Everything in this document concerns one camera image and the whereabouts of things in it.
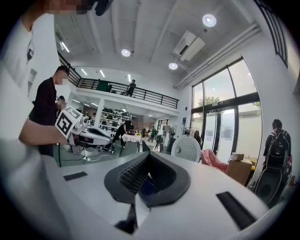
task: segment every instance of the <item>black metal railing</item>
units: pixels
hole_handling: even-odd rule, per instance
[[[263,2],[263,0],[254,0],[254,2],[257,4],[260,11],[262,12],[262,15],[270,29],[276,55],[278,55],[282,59],[282,61],[287,67],[288,64],[285,36],[282,31],[279,17],[267,4]]]
[[[141,99],[148,102],[161,104],[171,108],[177,108],[177,104],[178,104],[178,99],[168,97],[163,94],[152,92],[146,89],[141,89],[141,88],[129,89],[129,85],[116,83],[116,82],[82,78],[81,81],[79,82],[78,88],[86,88],[86,89],[110,92],[115,94],[121,94],[124,96]]]
[[[69,74],[69,81],[75,85],[78,86],[80,80],[81,80],[81,76],[75,71],[74,68],[71,67],[71,65],[67,62],[67,60],[65,60],[65,58],[59,53],[58,56],[60,58],[60,63],[62,66],[67,66],[67,68],[69,68],[70,70],[70,74]]]

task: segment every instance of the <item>gray floor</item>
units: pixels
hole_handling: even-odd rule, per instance
[[[151,150],[154,149],[155,142],[150,143],[150,142],[146,141],[146,143],[150,147]],[[82,165],[82,164],[93,164],[93,163],[111,160],[112,158],[115,159],[115,158],[119,157],[120,151],[121,151],[121,143],[120,143],[120,141],[116,141],[116,151],[113,154],[103,151],[103,152],[100,152],[99,155],[97,155],[97,156],[89,157],[92,161],[84,161],[83,159],[81,159],[82,156],[68,153],[62,147],[60,147],[61,166],[65,167],[65,166]],[[137,152],[138,152],[137,144],[135,142],[127,142],[126,147],[125,147],[125,149],[123,149],[121,156],[127,156],[127,155],[137,153]],[[165,153],[168,155],[171,154],[170,152],[168,152],[166,150],[166,147],[164,147],[161,150],[161,153]],[[57,165],[59,165],[58,146],[57,145],[54,146],[54,159],[55,159]]]

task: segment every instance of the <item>backpack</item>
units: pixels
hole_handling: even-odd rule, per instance
[[[282,169],[288,160],[289,143],[286,139],[287,132],[283,131],[278,134],[272,132],[272,141],[268,151],[267,167]]]

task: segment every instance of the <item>white perforated chair back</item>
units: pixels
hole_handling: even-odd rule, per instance
[[[189,135],[182,135],[175,140],[171,155],[199,163],[201,156],[200,145],[195,138]]]

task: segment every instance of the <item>pink chair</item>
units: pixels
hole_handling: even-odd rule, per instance
[[[217,168],[218,170],[221,170],[224,173],[226,172],[228,164],[221,162],[212,150],[202,150],[201,159],[202,164]]]

